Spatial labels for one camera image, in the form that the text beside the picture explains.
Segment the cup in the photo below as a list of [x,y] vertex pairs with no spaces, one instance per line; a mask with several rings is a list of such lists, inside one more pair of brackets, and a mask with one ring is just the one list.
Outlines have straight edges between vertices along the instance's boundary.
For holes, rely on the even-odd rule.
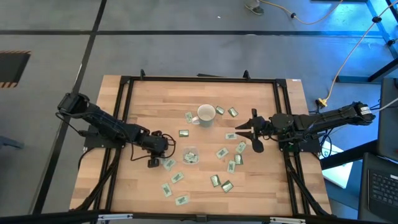
[[201,105],[198,108],[198,116],[192,118],[192,124],[200,124],[200,126],[208,128],[213,125],[216,109],[211,105]]

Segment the wooden table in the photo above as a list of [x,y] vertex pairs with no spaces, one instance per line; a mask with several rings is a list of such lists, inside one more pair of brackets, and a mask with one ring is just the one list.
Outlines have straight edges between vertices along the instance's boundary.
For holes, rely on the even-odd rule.
[[[96,104],[113,113],[120,76],[105,75]],[[293,114],[308,113],[300,80],[287,80]],[[234,107],[235,118],[226,111],[216,115],[215,125],[205,129],[188,124],[184,114],[197,115],[202,104],[220,106],[225,110]],[[122,103],[119,118],[123,112]],[[147,159],[131,162],[131,147],[127,145],[121,154],[112,201],[113,212],[147,213],[206,213],[219,215],[292,215],[283,155],[274,141],[263,141],[264,152],[253,151],[250,140],[238,137],[226,140],[225,133],[235,132],[234,127],[251,117],[251,108],[257,108],[265,119],[276,113],[271,84],[264,83],[216,83],[216,82],[134,82],[127,123],[137,123],[151,131],[161,130],[177,141],[173,158],[177,164],[170,172],[163,166],[149,169]],[[189,129],[188,138],[180,138],[178,131]],[[243,152],[244,165],[236,166],[234,174],[227,173],[227,164],[233,160],[235,147],[240,141],[248,144]],[[196,146],[199,163],[182,163],[182,151]],[[227,147],[229,154],[218,159],[216,152]],[[146,155],[146,151],[134,146],[134,158]],[[310,153],[301,153],[305,183],[324,210],[331,212],[319,161]],[[98,181],[104,157],[104,149],[94,149],[81,162],[70,208],[79,206]],[[170,178],[182,171],[185,178],[176,184]],[[227,194],[221,187],[213,187],[210,176],[218,174],[221,182],[230,180],[234,188]],[[161,185],[168,182],[173,195],[165,198]],[[295,186],[298,209],[302,212],[300,191]],[[101,208],[104,208],[108,187],[104,188]],[[175,198],[189,195],[190,203],[175,205]]]

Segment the paper bill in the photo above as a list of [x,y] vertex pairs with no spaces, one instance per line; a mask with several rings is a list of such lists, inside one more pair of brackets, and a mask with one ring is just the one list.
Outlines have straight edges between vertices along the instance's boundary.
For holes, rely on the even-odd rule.
[[217,187],[221,184],[220,178],[218,175],[214,175],[210,177],[211,183],[213,184],[213,187]]
[[242,155],[240,155],[240,154],[235,155],[235,164],[236,165],[243,165]]
[[245,142],[240,142],[238,144],[238,146],[236,146],[236,152],[238,152],[239,154],[242,154],[242,152],[244,151],[244,149],[246,148],[246,143]]
[[174,159],[169,159],[167,161],[163,162],[163,166],[167,171],[172,170],[172,167],[176,164],[176,161]]
[[182,172],[178,172],[172,177],[172,182],[173,182],[173,184],[175,184],[178,181],[182,180],[183,178],[184,178],[184,175],[182,174]]
[[238,139],[238,136],[235,133],[226,133],[225,139]]
[[221,186],[221,188],[224,190],[225,193],[229,192],[233,187],[234,187],[234,185],[232,185],[232,183],[229,180],[227,180]]
[[165,162],[166,160],[167,160],[167,159],[165,159],[165,158],[159,158],[160,164],[164,164],[164,162]]
[[165,197],[172,195],[172,189],[170,188],[169,184],[162,184],[162,189]]
[[221,159],[222,157],[226,156],[228,153],[229,153],[229,152],[228,152],[228,149],[224,147],[224,148],[220,149],[220,150],[216,153],[216,156],[217,156],[217,158]]
[[192,152],[189,152],[187,154],[184,155],[184,159],[185,161],[189,162],[189,163],[194,163],[194,162],[198,162],[198,156],[195,155]]
[[235,108],[231,108],[228,110],[228,113],[232,116],[232,117],[236,117],[239,113],[235,110]]
[[216,112],[217,112],[218,114],[221,114],[221,115],[223,115],[223,114],[224,114],[224,112],[225,112],[225,110],[224,110],[222,107],[220,107],[220,106],[217,106],[217,107],[216,107]]
[[178,135],[179,135],[180,137],[188,137],[188,136],[189,136],[189,130],[180,130],[180,131],[178,132]]
[[226,171],[231,173],[231,174],[235,173],[235,165],[236,165],[235,161],[229,161],[228,162],[228,168],[227,168]]
[[192,123],[192,113],[191,112],[185,113],[185,119],[187,120],[187,123]]
[[175,199],[175,205],[184,205],[189,202],[188,195],[184,195]]

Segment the gray floor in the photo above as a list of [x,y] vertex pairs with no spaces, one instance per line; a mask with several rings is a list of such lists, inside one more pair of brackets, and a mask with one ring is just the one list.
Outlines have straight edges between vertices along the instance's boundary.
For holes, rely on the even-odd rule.
[[[386,4],[372,0],[378,13]],[[308,0],[279,2],[305,21],[323,16],[335,3]],[[100,0],[2,0],[0,29],[88,29],[93,26]],[[266,15],[251,14],[243,0],[219,1],[108,1],[101,30],[361,30],[371,25],[367,7],[344,3],[314,26],[291,21],[283,11],[265,6]],[[386,13],[386,29],[396,23]],[[92,101],[103,75],[184,75],[197,73],[240,77],[302,79],[308,108],[326,97],[335,73],[357,37],[304,36],[97,36],[81,92]],[[72,89],[88,36],[0,35],[0,50],[31,50],[32,56],[15,89],[0,90],[0,133],[25,142],[25,149],[0,150],[0,216],[29,211],[59,127],[54,113],[63,94]],[[350,58],[342,75],[368,76],[392,60],[383,39],[366,38]],[[328,110],[363,101],[375,105],[379,85],[336,84]],[[78,128],[87,125],[73,121]],[[353,138],[353,133],[362,133]],[[348,126],[332,135],[333,144],[349,149],[377,138],[377,121],[368,127]],[[68,209],[83,139],[68,131],[45,204],[45,212]],[[332,204],[335,214],[353,213]]]

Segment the power cord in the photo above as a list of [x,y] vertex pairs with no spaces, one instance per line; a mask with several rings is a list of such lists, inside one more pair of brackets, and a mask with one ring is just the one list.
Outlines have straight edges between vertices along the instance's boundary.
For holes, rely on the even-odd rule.
[[263,2],[263,3],[268,4],[268,5],[271,5],[271,6],[275,6],[275,7],[278,7],[279,9],[284,10],[285,12],[287,12],[287,13],[290,14],[290,17],[291,17],[292,19],[296,19],[297,21],[301,22],[302,24],[305,24],[305,25],[312,25],[312,24],[316,24],[316,23],[318,23],[318,22],[324,20],[326,17],[328,17],[328,16],[329,16],[329,15],[330,15],[337,7],[343,2],[343,0],[340,0],[340,2],[339,2],[330,12],[328,12],[325,16],[323,16],[322,18],[320,18],[319,20],[317,20],[317,21],[315,21],[315,22],[304,22],[304,21],[302,21],[301,19],[299,19],[299,18],[297,17],[296,13],[290,12],[288,9],[286,9],[285,7],[280,6],[280,5],[278,5],[278,4],[274,4],[274,3],[267,2],[267,1],[263,1],[263,0],[260,0],[260,2]]
[[372,29],[372,27],[381,21],[381,16],[390,8],[392,7],[394,4],[396,4],[398,2],[398,0],[394,1],[393,3],[391,3],[391,5],[389,5],[388,7],[386,7],[385,10],[383,10],[380,15],[378,15],[377,17],[374,17],[372,19],[373,23],[372,25],[369,27],[369,29],[364,33],[364,35],[361,37],[361,39],[359,40],[359,42],[354,46],[354,48],[351,50],[351,52],[348,54],[348,56],[346,57],[346,59],[344,60],[343,64],[341,65],[341,67],[339,68],[339,70],[337,71],[335,78],[333,79],[333,82],[331,83],[331,87],[329,90],[329,94],[325,99],[318,99],[318,102],[321,104],[322,107],[326,107],[327,105],[327,101],[330,98],[331,95],[331,91],[333,90],[333,86],[335,85],[336,79],[338,77],[338,75],[340,74],[341,70],[343,69],[343,67],[346,65],[348,59],[351,57],[351,55],[353,54],[354,50],[359,46],[359,44],[362,42],[362,40],[365,38],[365,36],[369,33],[369,31]]
[[396,101],[398,101],[398,97],[396,99],[394,99],[393,101],[391,101],[390,103],[388,103],[385,106],[383,106],[382,108],[379,108],[378,110],[377,110],[377,108],[373,108],[374,110],[377,110],[373,114],[377,114],[378,112],[380,112],[380,111],[382,111],[382,110],[384,110],[386,108],[396,108],[396,106],[389,107],[391,104],[395,103]]

